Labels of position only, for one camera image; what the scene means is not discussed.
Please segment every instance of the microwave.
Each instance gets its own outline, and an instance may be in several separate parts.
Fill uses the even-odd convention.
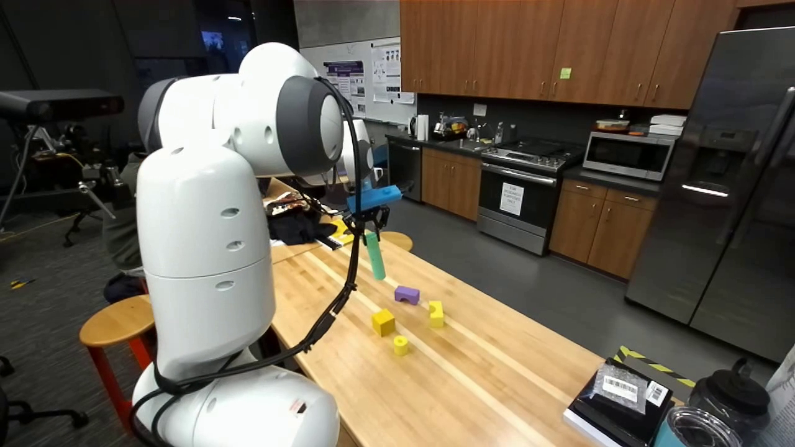
[[[592,172],[664,182],[672,146],[675,137],[592,131],[580,165]]]

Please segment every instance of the purple block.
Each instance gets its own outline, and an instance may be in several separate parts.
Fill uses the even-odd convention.
[[[418,290],[418,288],[398,286],[395,300],[418,306],[418,302],[420,302],[420,290]]]

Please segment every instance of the green object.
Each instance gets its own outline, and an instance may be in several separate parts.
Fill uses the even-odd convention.
[[[375,275],[377,281],[382,281],[388,273],[384,273],[384,267],[382,267],[377,236],[375,236],[373,230],[367,230],[367,232],[364,232],[364,244],[367,244],[367,255],[369,255],[373,275]]]
[[[559,79],[570,79],[570,66],[560,66]]]

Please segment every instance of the office chair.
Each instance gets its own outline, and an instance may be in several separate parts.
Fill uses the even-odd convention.
[[[9,373],[14,373],[14,367],[9,365],[8,357],[0,354],[0,375],[9,375]],[[29,424],[36,416],[71,416],[74,430],[79,430],[90,422],[90,416],[83,411],[74,411],[74,409],[36,411],[25,400],[8,400],[0,386],[0,447],[5,444],[8,422],[18,419],[21,424]]]

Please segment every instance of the lower cabinet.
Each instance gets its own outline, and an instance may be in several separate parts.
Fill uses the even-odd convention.
[[[478,158],[424,146],[421,200],[476,220]]]
[[[629,277],[652,218],[656,199],[565,178],[548,251]]]

